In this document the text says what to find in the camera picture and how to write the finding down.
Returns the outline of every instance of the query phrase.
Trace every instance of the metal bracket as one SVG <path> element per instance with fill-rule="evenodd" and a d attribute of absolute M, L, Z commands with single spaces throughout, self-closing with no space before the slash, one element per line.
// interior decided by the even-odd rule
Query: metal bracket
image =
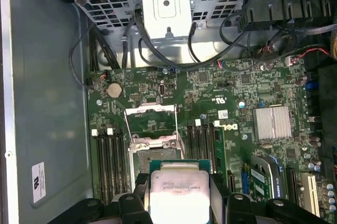
<path fill-rule="evenodd" d="M 144 24 L 150 38 L 187 37 L 192 24 L 190 0 L 143 0 Z"/>
<path fill-rule="evenodd" d="M 142 114 L 148 110 L 155 112 L 174 112 L 175 118 L 175 131 L 172 135 L 164 135 L 158 139 L 151 139 L 149 137 L 138 138 L 136 135 L 133 135 L 129 125 L 127 117 L 131 114 Z M 144 103 L 137 108 L 129 108 L 124 110 L 124 117 L 131 139 L 130 146 L 128 148 L 128 156 L 130 162 L 130 178 L 131 178 L 131 188 L 135 189 L 135 174 L 134 174 L 134 165 L 133 165 L 133 154 L 141 150 L 149 150 L 154 148 L 173 148 L 181 151 L 181 158 L 185 159 L 185 146 L 181 139 L 181 136 L 178 133 L 178 120 L 177 120 L 177 107 L 176 105 L 160 105 L 157 103 Z"/>

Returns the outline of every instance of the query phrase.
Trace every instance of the black ram slot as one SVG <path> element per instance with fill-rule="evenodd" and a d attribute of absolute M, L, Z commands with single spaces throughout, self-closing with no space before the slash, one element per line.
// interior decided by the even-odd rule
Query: black ram slot
<path fill-rule="evenodd" d="M 210 158 L 210 155 L 209 155 L 209 151 L 210 151 L 210 148 L 209 148 L 209 141 L 210 141 L 210 138 L 209 138 L 209 126 L 208 125 L 205 125 L 203 124 L 202 125 L 202 152 L 203 152 L 203 157 L 202 159 L 209 159 Z"/>
<path fill-rule="evenodd" d="M 285 168 L 286 183 L 288 187 L 289 200 L 299 205 L 299 193 L 297 188 L 296 172 L 293 168 Z"/>
<path fill-rule="evenodd" d="M 228 188 L 231 193 L 236 192 L 236 187 L 235 187 L 235 175 L 229 170 L 227 171 L 227 181 L 228 181 Z"/>
<path fill-rule="evenodd" d="M 105 136 L 101 136 L 98 140 L 98 161 L 100 163 L 100 178 L 101 178 L 101 190 L 102 190 L 102 200 L 108 205 L 109 195 L 106 179 L 106 150 L 105 150 Z"/>
<path fill-rule="evenodd" d="M 194 148 L 194 152 L 195 152 L 195 158 L 201 159 L 202 156 L 202 152 L 201 152 L 201 145 L 200 145 L 200 140 L 201 139 L 201 134 L 200 134 L 200 126 L 195 126 L 194 127 L 194 140 L 195 140 L 195 148 Z"/>
<path fill-rule="evenodd" d="M 215 167 L 215 142 L 214 142 L 214 126 L 213 124 L 210 124 L 209 128 L 209 133 L 210 133 L 210 153 L 211 153 L 211 160 L 212 160 L 212 169 L 213 172 L 216 170 Z"/>
<path fill-rule="evenodd" d="M 107 194 L 110 200 L 114 197 L 113 193 L 113 162 L 111 159 L 111 150 L 110 150 L 110 142 L 111 138 L 108 136 L 104 139 L 104 148 L 106 152 L 106 185 L 107 185 Z"/>
<path fill-rule="evenodd" d="M 118 163 L 117 163 L 117 155 L 116 155 L 116 145 L 114 137 L 110 137 L 110 155 L 112 159 L 112 178 L 114 180 L 114 195 L 118 194 Z"/>
<path fill-rule="evenodd" d="M 121 130 L 120 133 L 118 134 L 118 143 L 120 145 L 120 150 L 121 150 L 121 169 L 122 169 L 122 193 L 128 191 L 127 187 L 127 177 L 126 177 L 126 158 L 125 158 L 125 145 L 124 145 L 124 137 L 123 137 L 123 131 Z"/>
<path fill-rule="evenodd" d="M 193 154 L 193 127 L 192 126 L 187 127 L 187 143 L 189 145 L 189 158 L 194 159 L 194 154 Z"/>

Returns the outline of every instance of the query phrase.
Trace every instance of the heatsink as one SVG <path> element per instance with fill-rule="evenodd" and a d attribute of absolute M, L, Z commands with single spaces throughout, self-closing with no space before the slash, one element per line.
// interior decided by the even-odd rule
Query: heatsink
<path fill-rule="evenodd" d="M 291 125 L 287 106 L 253 110 L 255 136 L 259 140 L 290 138 Z"/>

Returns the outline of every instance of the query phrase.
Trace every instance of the integrated circuit chip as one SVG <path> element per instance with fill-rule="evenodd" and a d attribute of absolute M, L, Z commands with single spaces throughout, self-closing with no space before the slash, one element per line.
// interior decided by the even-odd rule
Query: integrated circuit chip
<path fill-rule="evenodd" d="M 208 82 L 208 80 L 209 80 L 209 76 L 207 72 L 199 73 L 199 82 L 204 83 L 204 82 Z"/>
<path fill-rule="evenodd" d="M 296 151 L 295 151 L 295 149 L 287 149 L 286 150 L 286 156 L 288 158 L 296 158 Z"/>
<path fill-rule="evenodd" d="M 241 83 L 242 84 L 249 84 L 251 82 L 251 78 L 249 75 L 242 75 L 241 76 Z"/>

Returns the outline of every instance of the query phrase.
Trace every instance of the blue component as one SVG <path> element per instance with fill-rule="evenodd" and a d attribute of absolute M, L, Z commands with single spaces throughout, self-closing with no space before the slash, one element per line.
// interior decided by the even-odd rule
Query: blue component
<path fill-rule="evenodd" d="M 277 160 L 277 158 L 276 158 L 275 156 L 269 155 L 269 157 L 270 157 L 271 159 L 273 159 L 273 160 L 275 161 L 276 164 L 279 164 L 279 161 Z"/>
<path fill-rule="evenodd" d="M 315 165 L 315 166 L 314 166 L 314 171 L 320 172 L 320 171 L 321 171 L 321 166 Z"/>
<path fill-rule="evenodd" d="M 242 179 L 242 193 L 249 194 L 248 173 L 242 172 L 241 179 Z"/>
<path fill-rule="evenodd" d="M 318 82 L 309 82 L 305 84 L 305 89 L 307 91 L 314 90 L 314 89 L 318 89 L 318 86 L 319 86 Z"/>

